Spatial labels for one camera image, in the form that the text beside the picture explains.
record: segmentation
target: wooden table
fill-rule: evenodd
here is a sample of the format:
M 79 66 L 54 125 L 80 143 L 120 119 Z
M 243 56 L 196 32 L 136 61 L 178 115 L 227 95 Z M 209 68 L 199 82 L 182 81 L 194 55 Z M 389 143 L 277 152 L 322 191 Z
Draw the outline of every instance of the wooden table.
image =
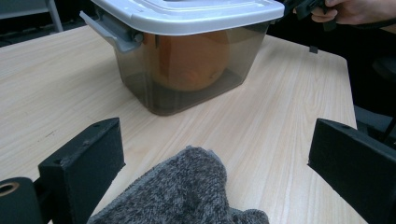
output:
M 126 166 L 96 211 L 188 145 L 212 149 L 231 207 L 271 223 L 364 220 L 307 166 L 317 118 L 356 127 L 346 61 L 266 36 L 245 83 L 171 117 L 123 86 L 113 48 L 89 27 L 0 49 L 0 179 L 37 165 L 89 125 L 120 117 Z

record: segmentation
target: transparent plastic box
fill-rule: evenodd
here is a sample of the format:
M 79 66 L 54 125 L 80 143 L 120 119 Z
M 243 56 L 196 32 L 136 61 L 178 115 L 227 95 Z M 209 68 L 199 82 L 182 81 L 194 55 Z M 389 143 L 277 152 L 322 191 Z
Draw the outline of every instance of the transparent plastic box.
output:
M 268 26 L 283 15 L 274 1 L 93 2 L 99 20 L 80 16 L 114 47 L 125 86 L 161 116 L 241 85 Z

